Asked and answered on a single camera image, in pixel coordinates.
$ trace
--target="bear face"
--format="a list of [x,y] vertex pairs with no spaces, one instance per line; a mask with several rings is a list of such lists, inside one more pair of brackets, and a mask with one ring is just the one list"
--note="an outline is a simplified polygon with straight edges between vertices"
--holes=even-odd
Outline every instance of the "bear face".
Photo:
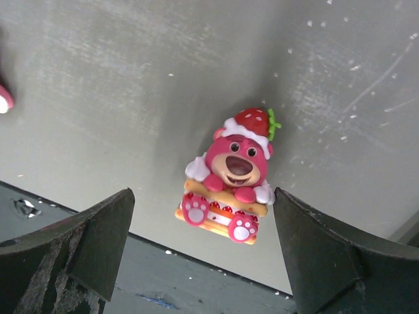
[[243,135],[219,134],[215,132],[214,142],[207,150],[208,169],[231,188],[260,185],[268,173],[261,146]]

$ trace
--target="strawberry hat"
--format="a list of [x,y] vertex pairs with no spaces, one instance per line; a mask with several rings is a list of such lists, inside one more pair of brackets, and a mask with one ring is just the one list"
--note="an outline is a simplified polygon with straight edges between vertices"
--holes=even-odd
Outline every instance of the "strawberry hat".
[[269,141],[273,140],[275,130],[281,128],[281,124],[275,121],[272,109],[266,112],[254,107],[242,110],[234,118],[227,119],[224,122],[224,128],[223,137],[243,135],[254,140],[262,147],[264,157],[268,160],[270,158]]

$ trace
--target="bear paw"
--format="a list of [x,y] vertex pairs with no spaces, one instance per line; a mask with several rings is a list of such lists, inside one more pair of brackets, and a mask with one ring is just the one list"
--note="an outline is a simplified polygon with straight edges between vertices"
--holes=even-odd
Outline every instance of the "bear paw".
[[192,226],[201,225],[207,218],[210,205],[203,197],[185,194],[182,199],[182,213]]
[[251,216],[235,214],[228,225],[228,236],[237,243],[243,243],[252,238],[257,233],[257,224]]

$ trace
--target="bear nose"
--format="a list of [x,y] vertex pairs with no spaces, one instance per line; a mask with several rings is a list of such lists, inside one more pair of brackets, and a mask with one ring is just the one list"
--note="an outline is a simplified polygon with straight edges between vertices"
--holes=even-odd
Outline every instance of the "bear nose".
[[235,156],[225,158],[227,169],[233,175],[247,175],[253,170],[253,166],[247,160]]

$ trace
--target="blue paint mark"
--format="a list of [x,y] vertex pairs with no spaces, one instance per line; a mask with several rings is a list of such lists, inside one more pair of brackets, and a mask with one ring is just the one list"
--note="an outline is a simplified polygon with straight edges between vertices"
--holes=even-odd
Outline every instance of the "blue paint mark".
[[141,296],[144,300],[150,301],[152,303],[167,307],[168,309],[177,309],[173,304],[170,304],[163,299],[156,299],[156,298],[150,298],[148,296]]

